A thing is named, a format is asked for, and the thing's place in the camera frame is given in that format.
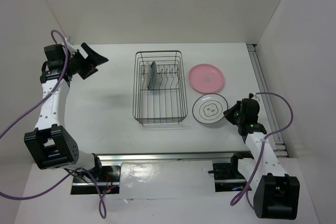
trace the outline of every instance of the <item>wall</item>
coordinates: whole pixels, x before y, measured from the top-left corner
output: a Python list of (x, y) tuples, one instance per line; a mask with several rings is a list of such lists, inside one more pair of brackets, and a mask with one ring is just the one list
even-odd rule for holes
[[(334, 223), (335, 14), (336, 0), (281, 0), (257, 47), (269, 90), (293, 106), (293, 126), (283, 135), (299, 158), (321, 224)], [(288, 109), (273, 101), (285, 125)]]
[(256, 44), (280, 0), (47, 0), (77, 44)]
[[(50, 30), (59, 28), (44, 0), (0, 0), (0, 130), (42, 97), (39, 83), (43, 47)], [(18, 123), (0, 140), (0, 191), (21, 196), (32, 159), (23, 142), (38, 111)], [(0, 198), (1, 223), (14, 223), (20, 201)]]

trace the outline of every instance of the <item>white plate with black rim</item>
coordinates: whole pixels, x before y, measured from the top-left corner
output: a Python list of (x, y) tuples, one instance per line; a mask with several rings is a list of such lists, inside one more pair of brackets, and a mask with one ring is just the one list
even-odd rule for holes
[(228, 109), (226, 99), (220, 94), (205, 94), (198, 98), (193, 106), (194, 118), (204, 124), (212, 124), (224, 117)]

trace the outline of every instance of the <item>dish rack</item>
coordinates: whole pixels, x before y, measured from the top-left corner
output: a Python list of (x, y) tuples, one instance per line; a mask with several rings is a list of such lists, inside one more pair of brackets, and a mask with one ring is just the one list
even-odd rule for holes
[[(156, 81), (148, 89), (148, 67), (156, 63)], [(180, 123), (188, 114), (180, 51), (141, 51), (135, 54), (133, 117), (141, 124)]]

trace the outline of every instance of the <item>pink plate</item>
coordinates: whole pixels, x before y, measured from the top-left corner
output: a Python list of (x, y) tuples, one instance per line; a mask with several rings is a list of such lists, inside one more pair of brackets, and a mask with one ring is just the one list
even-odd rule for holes
[(189, 72), (190, 85), (201, 93), (215, 93), (224, 85), (222, 72), (213, 65), (199, 64)]

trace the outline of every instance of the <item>black dish rack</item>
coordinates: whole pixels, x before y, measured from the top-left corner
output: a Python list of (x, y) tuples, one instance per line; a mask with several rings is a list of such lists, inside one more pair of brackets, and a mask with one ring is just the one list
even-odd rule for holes
[[(153, 89), (145, 87), (147, 63), (156, 63)], [(135, 54), (133, 117), (141, 124), (180, 123), (188, 114), (180, 51), (141, 51)]]

